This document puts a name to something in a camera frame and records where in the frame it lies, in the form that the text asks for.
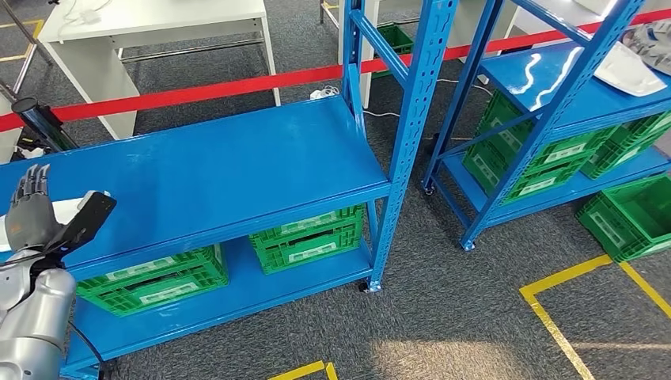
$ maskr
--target green crate stack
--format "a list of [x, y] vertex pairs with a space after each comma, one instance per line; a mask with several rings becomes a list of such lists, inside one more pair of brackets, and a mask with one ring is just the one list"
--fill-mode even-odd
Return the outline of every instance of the green crate stack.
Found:
[[266, 274], [359, 247], [363, 204], [249, 235]]
[[77, 283], [77, 295], [124, 317], [228, 285], [221, 245], [194, 249]]
[[622, 124], [581, 168], [597, 179], [654, 144], [671, 128], [671, 111]]
[[[497, 91], [487, 106], [476, 134], [485, 133], [521, 114]], [[469, 147], [464, 166], [487, 194], [494, 191], [532, 129], [533, 122], [527, 120]], [[608, 128], [548, 144], [532, 159], [502, 203], [566, 183], [613, 132], [614, 128]]]
[[[492, 97], [487, 111], [485, 112], [478, 129], [477, 135], [485, 133], [506, 121], [520, 116], [520, 112], [510, 103], [499, 91]], [[496, 149], [511, 162], [517, 155], [522, 144], [529, 137], [533, 129], [533, 122], [527, 120], [518, 125], [507, 128], [496, 135], [491, 136], [488, 141], [492, 142]], [[600, 131], [594, 131], [563, 139], [557, 142], [551, 142], [545, 146], [536, 157], [529, 163], [525, 170], [526, 174], [536, 173], [554, 168], [567, 162], [576, 162], [585, 160], [591, 156], [615, 131], [613, 128], [606, 128]]]
[[[484, 141], [472, 154], [464, 158], [465, 168], [475, 177], [483, 190], [490, 195], [506, 173], [508, 164], [488, 141]], [[503, 199], [510, 203], [541, 190], [548, 190], [570, 180], [583, 164], [583, 160], [564, 162], [551, 168], [525, 173]]]

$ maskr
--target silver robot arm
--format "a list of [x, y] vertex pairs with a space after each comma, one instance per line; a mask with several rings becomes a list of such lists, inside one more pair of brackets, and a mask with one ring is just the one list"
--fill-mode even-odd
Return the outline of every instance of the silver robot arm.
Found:
[[116, 201], [91, 192], [66, 226], [47, 195], [49, 166], [21, 178], [5, 218], [15, 254], [0, 263], [0, 380], [57, 380], [76, 282], [63, 257], [91, 241]]

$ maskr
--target yellow floor marking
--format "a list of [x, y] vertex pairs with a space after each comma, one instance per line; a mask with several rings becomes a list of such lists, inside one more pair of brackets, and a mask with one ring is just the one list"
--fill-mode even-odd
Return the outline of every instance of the yellow floor marking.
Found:
[[653, 289], [653, 287], [643, 278], [641, 275], [629, 264], [629, 263], [620, 263], [620, 268], [624, 270], [625, 273], [631, 277], [631, 279], [634, 280], [636, 284], [638, 284], [641, 289], [650, 297], [650, 299], [653, 300], [654, 303], [659, 306], [660, 309], [666, 314], [669, 319], [671, 319], [671, 306], [669, 306], [668, 302], [665, 301], [659, 295], [659, 293]]
[[607, 265], [612, 263], [612, 260], [608, 255], [601, 255], [599, 257], [593, 258], [592, 260], [585, 261], [584, 263], [575, 265], [568, 269], [564, 269], [561, 272], [557, 272], [554, 275], [549, 275], [544, 279], [539, 279], [535, 283], [526, 285], [520, 289], [529, 292], [531, 295], [537, 295], [541, 291], [546, 291], [547, 289], [565, 283], [569, 279], [574, 279], [578, 276], [584, 275], [587, 272], [599, 268], [600, 266]]
[[[536, 295], [541, 291], [546, 291], [551, 287], [565, 283], [569, 279], [582, 276], [596, 268], [611, 263], [612, 260], [610, 257], [608, 257], [608, 255], [601, 255], [599, 257], [593, 258], [592, 260], [588, 260], [584, 263], [575, 265], [568, 269], [564, 269], [561, 272], [557, 272], [554, 275], [549, 275], [544, 279], [540, 279], [535, 283], [531, 283], [520, 288], [520, 293], [526, 302], [531, 306], [531, 309], [534, 313], [536, 313], [540, 321], [543, 322], [543, 325], [545, 325], [545, 328], [548, 330], [548, 332], [550, 332], [552, 338], [554, 338], [555, 342], [557, 342], [564, 354], [566, 354], [567, 358], [571, 361], [571, 364], [573, 364], [573, 367], [575, 367], [584, 380], [594, 380], [594, 376], [591, 372], [589, 372], [589, 369], [583, 363], [582, 359], [580, 359], [578, 353], [575, 352], [573, 346], [571, 346], [562, 332], [559, 331], [559, 327], [557, 327], [555, 322], [550, 318], [550, 315], [547, 311], [545, 311], [545, 308], [538, 302]], [[666, 316], [671, 318], [671, 306], [668, 304], [668, 302], [663, 299], [661, 295], [659, 295], [659, 293], [630, 264], [620, 263], [620, 267], [629, 275], [629, 277], [631, 277], [631, 279], [634, 280], [637, 285], [639, 285], [639, 287], [641, 287], [641, 289], [648, 295], [648, 297], [650, 297], [650, 299], [652, 299], [653, 302], [657, 304], [657, 306], [659, 306], [662, 311], [664, 311]], [[671, 346], [657, 344], [648, 345], [644, 348], [668, 350], [669, 347]]]
[[535, 295], [530, 294], [529, 291], [524, 290], [524, 288], [520, 289], [520, 292], [524, 296], [526, 302], [528, 302], [531, 306], [533, 312], [536, 313], [540, 321], [543, 322], [545, 328], [548, 329], [552, 338], [555, 339], [555, 342], [557, 342], [562, 351], [564, 351], [564, 354], [567, 356], [569, 361], [571, 361], [571, 364], [573, 364], [573, 367], [575, 367], [582, 378], [584, 380], [594, 380], [592, 373], [589, 372], [587, 366], [582, 362], [580, 356], [578, 356], [578, 353], [573, 349], [573, 347], [571, 347], [571, 344], [568, 343], [566, 337], [562, 334], [561, 331], [559, 331], [559, 327], [555, 325], [555, 322], [552, 321], [548, 312], [545, 311], [543, 306], [540, 305]]
[[326, 364], [326, 375], [328, 380], [338, 380], [338, 375], [336, 374], [336, 369], [333, 367], [333, 363]]
[[[33, 21], [26, 21], [23, 23], [23, 25], [35, 25], [35, 30], [32, 31], [32, 38], [37, 38], [37, 36], [40, 34], [40, 31], [42, 31], [42, 26], [44, 26], [44, 20], [33, 20]], [[2, 28], [9, 28], [9, 27], [16, 27], [17, 25], [12, 23], [12, 24], [4, 24], [0, 25], [0, 29]], [[8, 62], [8, 61], [14, 61], [17, 59], [26, 59], [28, 58], [28, 53], [30, 52], [30, 44], [28, 44], [28, 47], [25, 49], [25, 53], [23, 55], [12, 55], [10, 57], [0, 57], [0, 62]]]
[[295, 370], [290, 370], [284, 374], [278, 374], [270, 378], [269, 380], [294, 380], [296, 378], [302, 378], [308, 374], [313, 374], [315, 372], [322, 371], [324, 369], [324, 361], [320, 360], [318, 362], [308, 364]]

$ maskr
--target blue metal shelf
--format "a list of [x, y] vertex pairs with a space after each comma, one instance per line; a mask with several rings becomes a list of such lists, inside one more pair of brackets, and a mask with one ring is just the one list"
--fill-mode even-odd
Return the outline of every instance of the blue metal shelf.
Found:
[[[471, 173], [461, 163], [463, 158], [464, 154], [444, 158], [442, 160], [443, 169], [447, 170], [449, 175], [454, 179], [460, 190], [466, 195], [471, 206], [480, 212], [487, 202], [487, 195], [478, 185], [476, 179], [473, 178]], [[486, 224], [487, 227], [496, 226], [512, 219], [594, 194], [605, 188], [625, 184], [629, 181], [669, 169], [671, 169], [669, 158], [656, 148], [651, 147], [631, 160], [618, 165], [615, 169], [596, 180], [592, 180], [578, 172], [566, 184], [497, 207], [491, 212]]]
[[[106, 359], [364, 279], [379, 291], [410, 172], [457, 10], [423, 0], [406, 66], [362, 14], [344, 0], [341, 95], [175, 128], [101, 146], [0, 165], [0, 200], [28, 165], [51, 164], [53, 200], [108, 191], [114, 212], [96, 239], [65, 259], [88, 279], [189, 249], [228, 241], [230, 285], [171, 306], [113, 317], [86, 301], [74, 319]], [[362, 39], [373, 42], [403, 89], [389, 171], [366, 141], [359, 92]], [[382, 199], [379, 216], [375, 200]], [[244, 236], [357, 203], [367, 203], [370, 253], [361, 248], [264, 275]], [[0, 254], [0, 260], [7, 253]], [[88, 348], [70, 341], [62, 373], [95, 379]]]
[[[474, 240], [489, 226], [569, 202], [603, 188], [660, 173], [671, 167], [669, 158], [650, 149], [598, 180], [590, 180], [576, 173], [566, 184], [557, 188], [501, 205], [532, 158], [548, 143], [671, 109], [669, 76], [659, 74], [669, 87], [646, 97], [627, 95], [593, 76], [644, 0], [616, 2], [591, 38], [533, 0], [514, 2], [556, 27], [574, 42], [484, 58], [503, 0], [487, 0], [485, 3], [468, 58], [423, 178], [425, 191], [431, 193], [436, 188], [464, 224], [466, 231], [461, 237], [461, 245], [467, 250], [475, 247]], [[488, 76], [494, 86], [519, 108], [522, 115], [476, 136], [470, 142], [447, 150], [449, 137], [454, 132], [468, 91], [478, 74]], [[534, 128], [495, 189], [486, 195], [461, 164], [464, 152], [469, 146], [526, 120], [533, 121]], [[471, 220], [466, 215], [441, 182], [438, 175], [440, 169], [446, 169], [457, 182], [475, 209], [475, 218]]]
[[[224, 250], [230, 278], [227, 287], [123, 318], [78, 299], [74, 324], [103, 358], [114, 358], [366, 278], [373, 270], [365, 244], [354, 251], [273, 275], [264, 275], [261, 271], [247, 238], [226, 242]], [[83, 342], [72, 340], [63, 372], [92, 366], [96, 362]]]
[[[575, 64], [579, 55], [574, 52], [576, 49], [582, 50], [576, 43], [567, 42], [485, 58], [480, 70], [521, 111], [531, 112], [553, 99], [559, 84], [566, 77], [565, 64], [571, 63], [570, 68]], [[671, 76], [659, 71], [655, 74], [668, 87], [646, 97], [634, 97], [596, 77], [590, 78], [555, 125], [557, 133], [550, 140], [580, 135], [671, 109]]]
[[3, 165], [0, 199], [11, 197], [33, 163], [51, 163], [54, 200], [97, 189], [118, 201], [96, 239], [66, 257], [77, 279], [375, 200], [390, 189], [342, 97]]

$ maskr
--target black cable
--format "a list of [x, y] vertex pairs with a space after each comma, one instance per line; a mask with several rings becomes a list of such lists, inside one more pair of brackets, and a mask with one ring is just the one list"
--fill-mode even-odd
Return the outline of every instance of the black cable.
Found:
[[66, 242], [64, 241], [63, 243], [57, 245], [56, 247], [54, 247], [52, 249], [49, 249], [48, 251], [36, 253], [34, 255], [21, 257], [21, 258], [14, 259], [14, 260], [5, 261], [4, 263], [0, 263], [0, 268], [9, 267], [10, 265], [14, 265], [14, 264], [20, 264], [20, 263], [23, 263], [24, 261], [33, 260], [33, 259], [37, 259], [37, 258], [40, 258], [40, 257], [46, 257], [46, 256], [56, 252], [57, 250], [61, 249], [61, 247], [63, 247], [65, 244], [66, 244]]
[[104, 378], [104, 374], [105, 374], [105, 370], [104, 370], [104, 360], [103, 360], [102, 355], [101, 355], [101, 354], [98, 352], [98, 350], [96, 349], [96, 346], [94, 346], [93, 343], [91, 343], [91, 341], [89, 340], [89, 338], [87, 338], [86, 335], [84, 335], [84, 333], [83, 333], [80, 329], [78, 329], [77, 326], [74, 325], [74, 323], [72, 323], [72, 321], [68, 321], [67, 324], [70, 325], [70, 327], [74, 330], [74, 332], [75, 332], [75, 333], [76, 333], [82, 340], [84, 340], [84, 343], [85, 343], [87, 346], [89, 346], [89, 350], [91, 350], [91, 352], [92, 352], [93, 355], [96, 357], [96, 359], [98, 359], [98, 363], [100, 364], [99, 371], [100, 371], [100, 373], [102, 374], [102, 377], [101, 377], [101, 378]]

